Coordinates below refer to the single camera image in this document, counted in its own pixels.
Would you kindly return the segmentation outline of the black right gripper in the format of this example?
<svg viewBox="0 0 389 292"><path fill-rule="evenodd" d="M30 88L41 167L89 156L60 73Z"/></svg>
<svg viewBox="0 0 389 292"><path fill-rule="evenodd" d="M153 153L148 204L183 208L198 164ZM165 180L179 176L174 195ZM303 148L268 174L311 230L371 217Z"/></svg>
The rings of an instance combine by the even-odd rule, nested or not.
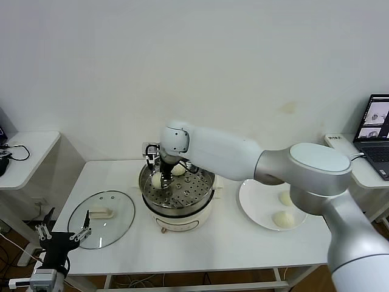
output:
<svg viewBox="0 0 389 292"><path fill-rule="evenodd" d="M178 156L171 155L167 153L166 149L161 148L157 150L157 158L160 161L160 163L165 163L169 165L162 165L160 167L161 172L161 188L166 189L170 186L171 182L173 181L173 175L172 170L176 164L178 164ZM151 173L155 172L155 160L154 158L147 158L146 164L148 166L148 169Z"/></svg>

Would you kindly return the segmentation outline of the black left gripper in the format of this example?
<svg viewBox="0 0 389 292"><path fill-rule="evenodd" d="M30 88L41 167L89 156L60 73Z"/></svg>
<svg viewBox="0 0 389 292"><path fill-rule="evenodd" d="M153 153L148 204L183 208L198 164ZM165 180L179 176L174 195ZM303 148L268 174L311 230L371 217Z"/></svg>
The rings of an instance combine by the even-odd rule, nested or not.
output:
<svg viewBox="0 0 389 292"><path fill-rule="evenodd" d="M48 224L51 221L55 208L44 216L41 223L35 226L39 236L40 246L46 251L40 268L43 269L66 269L68 253L77 249L80 242L87 239L92 232L90 227L89 210L86 211L83 226L80 232L53 232L50 233Z"/></svg>

